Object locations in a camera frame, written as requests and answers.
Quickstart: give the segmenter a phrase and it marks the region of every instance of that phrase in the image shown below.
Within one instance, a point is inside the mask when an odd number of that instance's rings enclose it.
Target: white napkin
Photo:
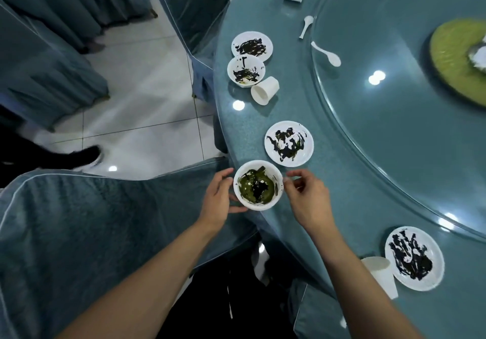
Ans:
[[[480,69],[486,69],[486,46],[481,47],[477,51],[477,53],[472,57],[472,62],[474,63],[475,67]]]

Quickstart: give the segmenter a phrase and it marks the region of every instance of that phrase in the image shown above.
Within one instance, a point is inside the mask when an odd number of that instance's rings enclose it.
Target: green sauce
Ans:
[[[251,203],[267,204],[278,192],[276,185],[265,175],[265,166],[248,170],[239,179],[240,193]]]

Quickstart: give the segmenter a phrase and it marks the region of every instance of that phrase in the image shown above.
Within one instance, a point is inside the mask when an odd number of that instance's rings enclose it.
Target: person's right hand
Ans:
[[[292,211],[308,234],[314,231],[335,232],[329,190],[324,183],[306,169],[291,170],[287,176],[300,176],[292,181],[285,178],[283,185]]]

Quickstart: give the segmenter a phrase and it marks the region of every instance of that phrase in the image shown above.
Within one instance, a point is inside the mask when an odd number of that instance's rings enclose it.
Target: tile floor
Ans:
[[[111,98],[66,118],[55,133],[26,125],[23,135],[58,152],[101,145],[105,158],[89,172],[131,180],[219,156],[213,110],[192,98],[186,52],[159,1],[152,6],[157,19],[107,30],[98,38],[106,48],[87,55]]]

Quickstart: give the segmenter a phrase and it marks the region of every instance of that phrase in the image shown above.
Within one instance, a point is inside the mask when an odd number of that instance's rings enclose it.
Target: person's left arm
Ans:
[[[166,248],[118,286],[94,302],[56,339],[155,338],[180,289],[203,250],[224,225],[228,213],[246,211],[229,206],[233,169],[216,173],[204,197],[199,219]]]

